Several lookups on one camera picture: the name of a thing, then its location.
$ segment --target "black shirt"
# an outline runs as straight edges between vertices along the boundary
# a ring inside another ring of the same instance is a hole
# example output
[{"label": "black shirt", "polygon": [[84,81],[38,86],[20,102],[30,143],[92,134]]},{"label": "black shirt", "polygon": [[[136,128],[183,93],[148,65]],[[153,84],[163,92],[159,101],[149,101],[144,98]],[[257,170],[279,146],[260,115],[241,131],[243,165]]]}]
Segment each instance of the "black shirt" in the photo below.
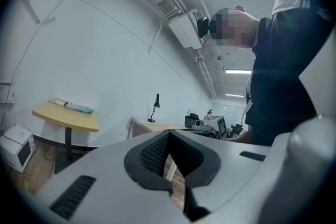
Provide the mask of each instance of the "black shirt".
[{"label": "black shirt", "polygon": [[315,10],[290,9],[262,18],[251,78],[252,107],[245,123],[253,144],[271,146],[281,133],[316,115],[299,75],[326,41],[333,23]]}]

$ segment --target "wooden floor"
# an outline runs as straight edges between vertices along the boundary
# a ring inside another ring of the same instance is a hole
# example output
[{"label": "wooden floor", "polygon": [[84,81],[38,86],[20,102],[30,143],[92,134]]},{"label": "wooden floor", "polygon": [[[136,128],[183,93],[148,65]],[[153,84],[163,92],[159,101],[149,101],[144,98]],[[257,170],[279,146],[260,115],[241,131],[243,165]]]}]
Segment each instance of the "wooden floor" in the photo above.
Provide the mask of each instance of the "wooden floor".
[{"label": "wooden floor", "polygon": [[[17,170],[7,166],[8,175],[13,185],[32,195],[35,195],[43,187],[43,185],[54,176],[56,153],[58,150],[62,150],[38,141],[35,141],[35,145],[36,150],[30,158],[23,173],[19,173]],[[79,151],[74,152],[83,153],[83,155],[88,153]],[[169,155],[164,168],[164,177],[167,175],[171,163],[172,158]],[[176,206],[183,210],[185,192],[184,177],[178,169],[176,169],[172,183],[172,201]]]}]

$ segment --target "ear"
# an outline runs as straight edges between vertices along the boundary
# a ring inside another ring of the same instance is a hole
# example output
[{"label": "ear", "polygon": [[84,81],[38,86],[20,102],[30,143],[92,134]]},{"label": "ear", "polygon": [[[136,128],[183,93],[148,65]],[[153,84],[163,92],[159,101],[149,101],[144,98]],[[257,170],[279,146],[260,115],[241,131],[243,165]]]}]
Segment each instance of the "ear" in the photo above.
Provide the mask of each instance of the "ear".
[{"label": "ear", "polygon": [[244,6],[237,5],[237,6],[236,6],[236,10],[239,10],[239,11],[241,11],[241,12],[245,12],[245,7],[244,7]]}]

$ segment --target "table leg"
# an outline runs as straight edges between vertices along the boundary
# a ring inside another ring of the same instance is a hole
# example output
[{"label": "table leg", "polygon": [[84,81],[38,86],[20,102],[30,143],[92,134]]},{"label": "table leg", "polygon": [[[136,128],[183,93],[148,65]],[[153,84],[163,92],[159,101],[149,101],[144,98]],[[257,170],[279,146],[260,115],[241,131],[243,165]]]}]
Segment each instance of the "table leg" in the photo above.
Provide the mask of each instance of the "table leg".
[{"label": "table leg", "polygon": [[82,154],[71,152],[71,131],[71,128],[65,127],[65,152],[57,152],[55,161],[55,174],[59,173],[63,169],[67,168],[70,164],[83,157]]},{"label": "table leg", "polygon": [[167,176],[166,176],[166,179],[167,179],[167,180],[169,180],[169,181],[172,180],[173,175],[174,175],[174,173],[175,173],[175,171],[176,171],[176,168],[177,168],[177,166],[176,166],[175,162],[173,161],[173,162],[172,162],[172,165],[171,165],[170,168],[169,168],[168,174],[167,174]]}]

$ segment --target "person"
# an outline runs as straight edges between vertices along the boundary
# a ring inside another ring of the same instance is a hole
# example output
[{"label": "person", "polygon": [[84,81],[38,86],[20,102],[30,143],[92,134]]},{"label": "person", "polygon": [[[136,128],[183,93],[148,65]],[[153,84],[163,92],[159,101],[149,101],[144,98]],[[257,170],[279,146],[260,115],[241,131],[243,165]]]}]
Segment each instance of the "person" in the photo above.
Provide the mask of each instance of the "person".
[{"label": "person", "polygon": [[210,118],[210,117],[212,117],[212,110],[209,110],[204,116],[205,119]]},{"label": "person", "polygon": [[197,21],[200,37],[209,31],[217,45],[249,48],[256,56],[245,111],[249,128],[237,142],[271,146],[277,135],[316,116],[299,75],[333,24],[322,0],[276,0],[272,15],[260,20],[237,5]]}]

